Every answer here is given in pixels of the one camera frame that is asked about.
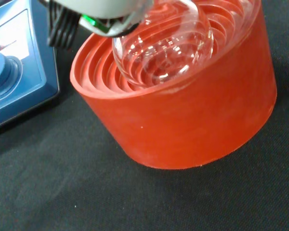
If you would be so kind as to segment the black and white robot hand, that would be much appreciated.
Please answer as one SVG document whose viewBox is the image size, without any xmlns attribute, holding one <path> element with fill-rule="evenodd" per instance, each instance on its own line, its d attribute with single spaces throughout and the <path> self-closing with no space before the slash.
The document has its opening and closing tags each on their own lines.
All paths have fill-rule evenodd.
<svg viewBox="0 0 289 231">
<path fill-rule="evenodd" d="M 68 50 L 83 20 L 92 33 L 119 38 L 133 32 L 152 8 L 152 0 L 41 0 L 47 9 L 47 43 Z"/>
</svg>

